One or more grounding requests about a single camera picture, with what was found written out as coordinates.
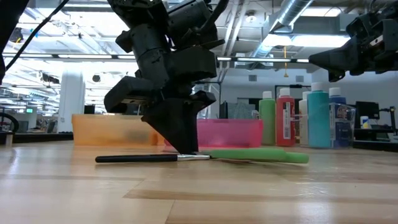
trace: clear plastic box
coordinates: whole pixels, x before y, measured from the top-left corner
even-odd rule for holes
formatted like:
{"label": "clear plastic box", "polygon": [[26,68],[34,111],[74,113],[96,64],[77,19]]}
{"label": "clear plastic box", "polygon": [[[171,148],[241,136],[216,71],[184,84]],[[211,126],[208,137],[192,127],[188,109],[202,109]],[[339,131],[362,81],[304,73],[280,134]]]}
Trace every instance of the clear plastic box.
{"label": "clear plastic box", "polygon": [[198,119],[197,127],[199,147],[261,146],[262,121],[258,119]]}

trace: teal paint bottle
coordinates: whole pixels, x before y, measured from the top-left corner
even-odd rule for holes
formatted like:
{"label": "teal paint bottle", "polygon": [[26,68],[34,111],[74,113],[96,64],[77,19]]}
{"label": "teal paint bottle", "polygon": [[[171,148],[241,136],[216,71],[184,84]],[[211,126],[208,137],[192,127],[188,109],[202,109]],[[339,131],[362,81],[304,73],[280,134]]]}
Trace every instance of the teal paint bottle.
{"label": "teal paint bottle", "polygon": [[324,83],[312,83],[312,92],[307,96],[308,103],[308,145],[310,147],[330,147],[329,93]]}
{"label": "teal paint bottle", "polygon": [[276,102],[272,98],[272,92],[263,92],[262,100],[259,102],[259,114],[263,125],[261,142],[263,145],[275,145],[275,107]]}

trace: bottle label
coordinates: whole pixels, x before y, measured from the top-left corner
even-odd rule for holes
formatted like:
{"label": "bottle label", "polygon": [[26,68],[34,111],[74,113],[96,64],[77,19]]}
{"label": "bottle label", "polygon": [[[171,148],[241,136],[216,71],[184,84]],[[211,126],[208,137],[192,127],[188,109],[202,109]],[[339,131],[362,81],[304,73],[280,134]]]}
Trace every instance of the bottle label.
{"label": "bottle label", "polygon": [[329,116],[330,116],[330,139],[332,141],[336,140],[335,135],[335,106],[329,105]]}
{"label": "bottle label", "polygon": [[290,138],[290,103],[284,103],[284,139]]}

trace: computer monitor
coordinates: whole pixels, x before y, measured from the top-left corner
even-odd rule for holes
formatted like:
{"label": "computer monitor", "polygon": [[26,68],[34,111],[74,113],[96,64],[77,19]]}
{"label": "computer monitor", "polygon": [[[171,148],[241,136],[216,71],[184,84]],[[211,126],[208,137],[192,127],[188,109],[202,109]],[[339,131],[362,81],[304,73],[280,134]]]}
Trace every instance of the computer monitor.
{"label": "computer monitor", "polygon": [[357,101],[355,104],[358,116],[367,116],[369,119],[380,119],[379,104],[375,102]]}
{"label": "computer monitor", "polygon": [[95,105],[85,105],[85,114],[95,114]]}

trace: green foam tube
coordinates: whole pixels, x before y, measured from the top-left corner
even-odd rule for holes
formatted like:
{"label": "green foam tube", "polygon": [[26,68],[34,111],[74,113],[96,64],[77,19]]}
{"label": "green foam tube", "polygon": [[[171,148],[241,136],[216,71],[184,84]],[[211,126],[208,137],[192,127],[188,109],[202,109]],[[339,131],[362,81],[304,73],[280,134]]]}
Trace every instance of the green foam tube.
{"label": "green foam tube", "polygon": [[309,160],[310,157],[307,154],[298,152],[286,152],[286,158],[279,162],[306,164],[309,162]]}
{"label": "green foam tube", "polygon": [[211,156],[212,159],[240,159],[259,162],[286,162],[306,164],[309,156],[299,152],[285,152],[283,149],[232,149],[204,151],[202,154]]}
{"label": "green foam tube", "polygon": [[203,154],[212,159],[241,159],[253,161],[284,161],[286,152],[283,149],[232,149],[205,151]]}

